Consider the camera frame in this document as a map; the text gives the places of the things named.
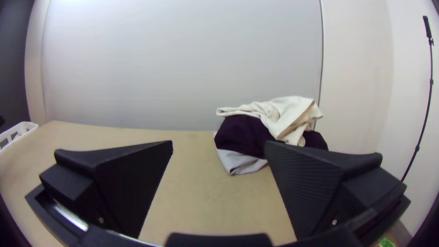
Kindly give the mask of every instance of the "wooden table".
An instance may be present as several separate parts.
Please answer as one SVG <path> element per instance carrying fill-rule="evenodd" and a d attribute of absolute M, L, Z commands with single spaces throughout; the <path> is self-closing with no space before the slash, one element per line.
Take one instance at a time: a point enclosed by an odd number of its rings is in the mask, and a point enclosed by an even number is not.
<path fill-rule="evenodd" d="M 61 244 L 24 196 L 55 163 L 54 150 L 96 150 L 172 140 L 174 154 L 139 239 L 164 245 L 171 232 L 201 235 L 267 233 L 274 245 L 296 240 L 269 167 L 231 176 L 221 165 L 211 131 L 123 129 L 52 121 L 0 155 L 0 193 L 33 246 Z"/>

